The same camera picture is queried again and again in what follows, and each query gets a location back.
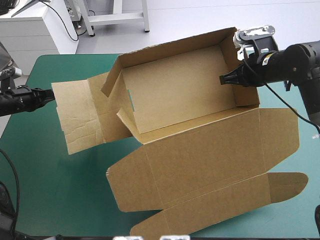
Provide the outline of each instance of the box flap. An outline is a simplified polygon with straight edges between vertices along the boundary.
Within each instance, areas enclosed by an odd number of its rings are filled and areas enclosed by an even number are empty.
[[[68,153],[73,154],[104,143],[88,81],[52,83],[52,89]]]
[[[110,167],[106,177],[121,211],[164,208],[153,180],[148,156],[142,148]]]
[[[108,173],[119,208],[126,212],[139,211],[142,207],[141,199],[148,201],[151,194],[158,196],[163,208],[167,209],[207,192],[265,173],[270,167],[281,162],[296,150],[297,143],[292,141],[299,141],[295,136],[298,135],[297,124],[292,120],[296,116],[289,114],[285,108],[264,109],[262,115],[260,111],[258,108],[249,110],[146,144],[138,150],[145,152],[145,161],[137,163],[135,153],[123,158],[113,165]],[[270,122],[272,116],[274,120],[280,118],[286,121]],[[277,130],[269,129],[276,124]],[[272,154],[271,148],[264,149],[270,138],[282,139],[274,145],[273,150],[279,151],[278,155]],[[122,181],[122,168],[124,171],[132,168],[132,171],[149,176],[149,179],[145,181],[137,178],[130,184],[123,183],[121,191],[118,191],[116,188],[120,188],[120,185],[114,187],[114,184]],[[155,183],[156,188],[152,188],[152,193],[151,190],[141,191],[140,188],[145,182]],[[123,199],[130,199],[131,204],[122,205]],[[161,204],[157,205],[157,208],[144,210],[159,209],[159,206]]]
[[[305,188],[307,182],[308,177],[299,172],[264,173],[165,209],[135,225],[130,234],[143,236],[146,240],[159,239],[161,235],[190,234],[292,198]]]
[[[106,96],[110,95],[122,68],[153,62],[159,59],[214,46],[220,43],[227,36],[233,36],[236,31],[237,29],[235,27],[230,27],[151,47],[146,47],[138,51],[120,55],[115,61],[115,64],[110,71],[110,75],[107,77],[106,82],[101,90]]]
[[[134,113],[131,107],[121,108],[117,113],[118,117],[121,119],[123,124],[130,130],[132,135],[142,144],[149,144],[154,141],[167,138],[173,135],[183,133],[185,131],[195,129],[204,125],[211,124],[216,121],[221,121],[232,116],[256,109],[257,105],[252,105],[248,107],[235,107],[225,111],[216,112],[203,117],[198,117],[196,119],[191,119],[188,121],[180,122],[174,125],[166,126],[160,129],[149,131],[146,133],[139,133]]]
[[[52,83],[69,154],[132,136],[117,117],[120,108],[131,105],[122,75],[109,98],[101,92],[107,75]]]
[[[218,45],[124,68],[139,133],[234,108],[227,71]]]
[[[269,172],[268,180],[272,203],[291,199],[303,191],[308,176],[300,172]]]

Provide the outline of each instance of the white floor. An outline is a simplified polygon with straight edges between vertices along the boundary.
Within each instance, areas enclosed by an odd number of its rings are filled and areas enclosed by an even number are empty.
[[[110,12],[112,0],[88,0],[96,14]],[[141,9],[123,0],[124,12]],[[273,25],[279,48],[320,40],[320,0],[148,0],[150,32],[143,23],[95,27],[80,37],[78,54],[120,54],[192,35],[235,26]]]

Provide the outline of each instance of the white table leg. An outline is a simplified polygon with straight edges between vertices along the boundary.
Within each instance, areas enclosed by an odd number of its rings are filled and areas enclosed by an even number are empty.
[[[143,20],[144,20],[144,31],[146,33],[148,33],[148,32],[150,32],[150,27],[149,27],[149,15],[148,15],[147,0],[142,0],[142,12],[143,12]]]
[[[86,2],[86,0],[78,0],[78,4],[79,4],[80,11],[81,11],[81,15],[83,17],[84,24],[86,26],[86,30],[88,31],[88,34],[90,36],[94,36],[95,33],[91,27],[91,24],[90,24],[90,21],[88,18],[88,16],[90,16],[90,14],[89,14],[87,2]]]

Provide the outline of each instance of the box side panel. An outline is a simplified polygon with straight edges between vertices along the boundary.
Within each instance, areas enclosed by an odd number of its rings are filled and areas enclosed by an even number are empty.
[[[235,48],[233,35],[226,37],[219,45],[224,57],[224,61],[227,65],[228,72],[231,72],[242,63],[237,58],[238,49]],[[235,102],[238,107],[260,104],[256,87],[232,85],[232,89]]]
[[[106,176],[121,211],[163,209],[144,147],[112,165]]]
[[[268,181],[271,202],[279,203],[301,193],[308,183],[308,176],[301,172],[269,172]]]
[[[52,89],[68,153],[74,154],[104,143],[88,81],[53,83]]]
[[[259,111],[265,166],[270,170],[298,150],[298,117],[289,108]]]
[[[196,119],[180,122],[174,125],[162,127],[160,129],[156,129],[153,131],[149,131],[146,133],[140,134],[136,123],[134,114],[131,107],[122,108],[117,115],[121,119],[121,121],[126,125],[126,127],[130,130],[132,135],[142,144],[152,143],[154,141],[164,139],[173,135],[177,135],[183,132],[186,132],[191,129],[199,128],[204,125],[211,124],[216,121],[221,121],[227,118],[231,118],[235,115],[242,114],[247,111],[251,111],[256,109],[257,106],[249,106],[249,107],[235,107],[232,109],[228,109],[225,111],[216,112],[210,115],[206,115],[203,117],[198,117]]]
[[[140,133],[232,109],[231,85],[218,45],[123,69]]]
[[[190,234],[270,203],[268,176],[262,174],[157,213],[134,226],[131,234],[146,240],[159,239],[167,234],[165,223],[170,234]]]
[[[119,74],[122,70],[122,64],[119,60],[119,57],[115,60],[108,76],[105,79],[105,83],[103,84],[101,91],[107,96],[109,97],[112,89],[114,88],[114,85],[119,77]]]
[[[128,128],[117,117],[120,108],[131,106],[122,75],[117,78],[109,97],[101,92],[105,79],[105,74],[88,79],[105,142],[131,137]]]
[[[146,47],[135,52],[123,54],[120,56],[120,60],[124,68],[153,62],[159,59],[217,45],[227,36],[233,35],[236,31],[237,29],[235,27],[225,28],[160,45]]]

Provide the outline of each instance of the white metal frame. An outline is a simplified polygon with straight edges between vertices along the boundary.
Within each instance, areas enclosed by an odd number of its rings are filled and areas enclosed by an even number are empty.
[[[141,12],[122,13],[123,0],[113,0],[113,14],[90,16],[86,0],[78,0],[84,24],[90,36],[94,36],[93,26],[144,22],[144,31],[148,33],[149,16],[147,0],[142,1]]]

